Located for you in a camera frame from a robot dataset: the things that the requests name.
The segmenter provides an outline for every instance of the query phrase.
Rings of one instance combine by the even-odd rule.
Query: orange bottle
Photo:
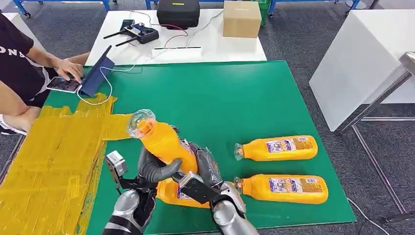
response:
[[[235,178],[236,188],[256,200],[321,204],[328,198],[322,177],[314,175],[254,175]]]
[[[180,192],[179,184],[174,182],[171,178],[159,182],[157,185],[156,197],[167,204],[185,207],[210,208],[209,202],[200,204],[196,200]]]
[[[176,131],[167,123],[156,121],[156,116],[149,109],[135,112],[127,127],[133,138],[138,138],[144,147],[166,164],[181,158],[180,169],[184,173],[197,172],[197,162],[186,140],[181,140]]]
[[[235,158],[255,161],[282,161],[311,159],[317,154],[317,143],[312,136],[287,136],[257,139],[235,144]]]

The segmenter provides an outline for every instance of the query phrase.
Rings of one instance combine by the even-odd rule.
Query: green mat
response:
[[[327,183],[329,197],[320,205],[257,201],[242,196],[247,217],[257,228],[321,223],[353,222],[356,218],[324,149],[314,123],[285,61],[146,65],[133,73],[109,76],[118,97],[114,114],[151,109],[159,121],[177,125],[180,136],[208,146],[218,161],[222,177],[255,174],[318,175]],[[108,94],[108,85],[101,92]],[[73,94],[50,93],[46,105],[75,109]],[[236,161],[233,145],[257,138],[312,135],[319,152],[311,160],[255,162]],[[110,141],[107,153],[118,150],[129,166],[127,177],[137,175],[141,143],[129,139]],[[106,166],[88,228],[101,234],[113,211],[118,193]],[[146,234],[215,231],[210,211],[168,205],[157,199]]]

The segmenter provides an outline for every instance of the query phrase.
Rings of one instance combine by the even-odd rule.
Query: floor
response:
[[[98,3],[65,4],[26,2],[32,14],[24,21],[39,41],[51,53],[70,57],[92,48],[95,37],[105,18],[104,7]],[[221,3],[202,3],[202,8],[221,8]],[[145,9],[143,0],[119,0],[111,4],[112,10]],[[329,131],[318,104],[308,86],[320,60],[327,51],[344,21],[344,3],[279,3],[275,16],[268,19],[259,38],[268,60],[286,60],[299,90],[323,140],[337,175],[349,198],[354,200],[366,215],[377,220],[381,216],[398,213],[380,178],[352,132],[345,135]],[[13,4],[4,12],[17,12]],[[373,115],[415,115],[414,105],[382,105]],[[415,210],[414,182],[415,127],[408,124],[359,124],[360,131],[377,156],[396,193],[407,210]],[[7,159],[17,137],[0,136],[0,166]],[[364,219],[353,208],[356,223],[264,229],[262,235],[340,235],[358,234]],[[403,221],[384,227],[391,235],[415,234],[414,221]],[[383,234],[378,228],[365,223],[361,235]]]

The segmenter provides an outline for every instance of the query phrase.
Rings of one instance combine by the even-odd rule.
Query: phone screen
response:
[[[62,77],[54,77],[46,87],[67,92],[75,92],[79,85],[80,84],[73,78],[67,81]]]
[[[134,20],[123,20],[121,28],[119,30],[123,30],[124,27],[130,26],[134,24]]]

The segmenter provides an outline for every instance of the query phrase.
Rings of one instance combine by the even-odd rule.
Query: metal leg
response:
[[[270,5],[270,17],[274,16],[274,8],[275,5],[277,4],[277,0],[272,0],[271,5]]]
[[[362,121],[415,121],[415,117],[364,117]]]
[[[358,3],[353,8],[353,5],[355,4],[355,2],[356,2],[356,0],[349,0],[349,1],[346,1],[346,5],[350,7],[350,10],[354,10],[354,9],[363,10],[363,9],[366,9],[367,5],[361,0],[358,0]]]
[[[391,216],[383,217],[381,218],[381,223],[382,224],[394,223],[394,222],[399,222],[399,221],[407,220],[407,219],[415,219],[415,211],[409,211],[403,214],[394,214]]]
[[[344,132],[351,126],[355,125],[358,121],[364,118],[367,114],[369,114],[374,107],[380,104],[386,97],[388,97],[392,92],[394,92],[398,87],[400,87],[403,83],[405,83],[410,77],[411,73],[406,71],[402,76],[400,76],[392,85],[390,85],[384,92],[380,94],[367,108],[365,108],[361,113],[359,113],[349,124],[347,124],[340,133],[344,134]]]
[[[102,3],[104,4],[105,11],[110,11],[110,5],[108,4],[108,0],[102,0]]]
[[[20,10],[22,14],[26,14],[26,9],[22,6],[22,2],[19,0],[13,0],[14,4],[16,4],[17,8]]]
[[[379,163],[375,159],[374,155],[372,154],[372,151],[370,150],[369,146],[366,144],[365,140],[363,139],[363,136],[360,134],[359,130],[357,129],[356,125],[351,126],[353,128],[354,133],[356,134],[357,138],[360,141],[360,144],[362,144],[362,147],[365,149],[366,154],[369,156],[370,161],[372,162],[373,166],[375,167],[377,173],[379,174],[380,178],[383,181],[383,184],[385,185],[386,189],[388,190],[389,194],[391,195],[393,201],[395,202],[396,206],[398,207],[399,211],[401,213],[405,213],[406,210],[403,207],[401,201],[399,200],[398,196],[396,195],[395,191],[393,190],[391,184],[389,183],[389,180],[386,178],[385,173],[383,173],[382,169],[379,166]]]
[[[147,10],[151,10],[150,0],[145,0],[145,6],[147,7]]]

